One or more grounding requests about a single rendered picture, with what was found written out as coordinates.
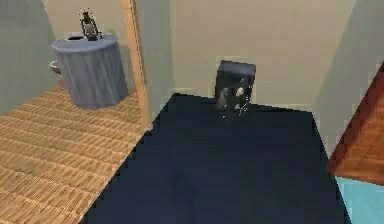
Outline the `dark blue small cabinet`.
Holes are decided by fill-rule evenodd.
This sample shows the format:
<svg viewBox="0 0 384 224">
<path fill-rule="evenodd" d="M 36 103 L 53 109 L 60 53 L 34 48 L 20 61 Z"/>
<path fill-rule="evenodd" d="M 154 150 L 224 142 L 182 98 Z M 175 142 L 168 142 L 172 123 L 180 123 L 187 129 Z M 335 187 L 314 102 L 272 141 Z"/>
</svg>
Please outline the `dark blue small cabinet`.
<svg viewBox="0 0 384 224">
<path fill-rule="evenodd" d="M 217 69 L 216 108 L 223 119 L 243 116 L 248 110 L 255 81 L 256 65 L 222 60 Z"/>
</svg>

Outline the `round table with grey cloth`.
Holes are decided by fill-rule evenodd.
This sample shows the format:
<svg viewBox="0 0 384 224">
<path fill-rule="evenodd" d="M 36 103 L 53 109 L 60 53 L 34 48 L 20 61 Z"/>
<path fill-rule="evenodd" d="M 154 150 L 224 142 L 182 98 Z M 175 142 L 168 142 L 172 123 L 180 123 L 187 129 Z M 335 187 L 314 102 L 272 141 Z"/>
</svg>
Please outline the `round table with grey cloth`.
<svg viewBox="0 0 384 224">
<path fill-rule="evenodd" d="M 118 40 L 104 35 L 97 41 L 61 39 L 51 45 L 72 103 L 98 110 L 128 96 Z"/>
</svg>

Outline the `white bowl with dark inside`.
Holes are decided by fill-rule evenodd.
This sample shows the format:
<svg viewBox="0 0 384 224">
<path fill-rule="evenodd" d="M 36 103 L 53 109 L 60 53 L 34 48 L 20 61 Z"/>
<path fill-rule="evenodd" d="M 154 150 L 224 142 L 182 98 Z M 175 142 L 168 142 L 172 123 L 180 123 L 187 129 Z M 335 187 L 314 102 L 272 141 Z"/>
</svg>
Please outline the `white bowl with dark inside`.
<svg viewBox="0 0 384 224">
<path fill-rule="evenodd" d="M 66 41 L 81 41 L 86 39 L 86 37 L 81 33 L 67 33 L 64 40 Z"/>
</svg>

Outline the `red-brown wooden door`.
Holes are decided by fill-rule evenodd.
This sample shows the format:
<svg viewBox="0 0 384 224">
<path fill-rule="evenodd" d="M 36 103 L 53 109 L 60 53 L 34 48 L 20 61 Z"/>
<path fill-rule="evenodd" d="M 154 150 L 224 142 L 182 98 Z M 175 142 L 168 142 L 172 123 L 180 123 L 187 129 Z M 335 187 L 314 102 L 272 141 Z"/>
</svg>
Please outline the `red-brown wooden door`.
<svg viewBox="0 0 384 224">
<path fill-rule="evenodd" d="M 384 62 L 329 159 L 335 176 L 384 186 Z"/>
</svg>

